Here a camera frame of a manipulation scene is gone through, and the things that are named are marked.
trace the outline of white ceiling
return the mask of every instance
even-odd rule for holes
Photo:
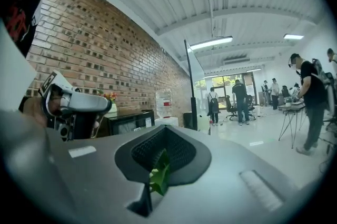
[[[306,35],[325,13],[323,0],[107,0],[148,32],[186,67],[190,45],[219,36],[233,42],[195,50],[206,74],[260,67],[296,43],[284,34]],[[246,57],[249,62],[224,65]]]

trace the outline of tile floor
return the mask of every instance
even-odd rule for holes
[[[309,127],[308,118],[305,118],[301,130],[297,131],[294,149],[292,149],[289,128],[279,141],[284,121],[282,112],[274,111],[272,107],[260,107],[260,109],[261,116],[250,121],[250,125],[243,124],[243,126],[238,125],[237,118],[233,118],[233,121],[226,120],[228,113],[222,111],[219,114],[219,125],[211,126],[211,136],[230,140],[246,147],[286,174],[299,188],[321,177],[323,173],[320,169],[324,172],[326,168],[323,162],[333,156],[332,151],[326,154],[327,143],[319,140],[318,147],[311,149],[310,156],[298,154],[295,151],[296,146],[303,145],[306,140]],[[295,128],[295,120],[292,121],[292,127]],[[336,144],[333,134],[327,132],[324,126],[320,137]]]

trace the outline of desk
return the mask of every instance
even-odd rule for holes
[[[294,143],[295,143],[295,138],[296,138],[298,114],[299,114],[299,112],[301,112],[301,121],[300,121],[300,128],[299,128],[299,130],[301,130],[301,127],[302,127],[302,125],[304,123],[304,121],[302,122],[302,118],[303,118],[303,111],[305,109],[305,104],[304,103],[299,103],[299,104],[298,103],[292,103],[291,106],[280,105],[279,108],[281,108],[285,112],[282,129],[281,129],[281,133],[280,133],[280,136],[279,136],[279,141],[282,138],[282,136],[285,133],[285,131],[290,126],[290,130],[291,130],[291,148],[293,149],[294,148]],[[291,121],[293,120],[293,118],[294,118],[295,115],[296,115],[296,125],[295,125],[295,133],[293,134],[293,130],[292,130],[292,127],[291,127]],[[283,130],[285,119],[286,119],[287,116],[289,118],[289,123],[286,126],[286,128]]]

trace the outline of potted plant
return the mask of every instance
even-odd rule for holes
[[[104,93],[102,90],[98,89],[98,95],[99,96],[102,96],[104,98],[106,98],[107,100],[111,101],[112,102],[112,107],[110,109],[110,111],[108,113],[115,113],[117,112],[117,106],[116,106],[116,103],[115,103],[115,100],[116,100],[116,97],[117,97],[117,94],[114,93],[114,92],[111,92],[111,93]]]

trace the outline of gray pants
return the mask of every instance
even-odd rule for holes
[[[321,103],[316,105],[315,107],[307,108],[307,114],[309,117],[309,131],[308,137],[304,144],[304,149],[309,150],[312,145],[318,141],[318,138],[321,133],[321,128],[323,125],[323,117],[324,117],[324,110],[326,104]]]

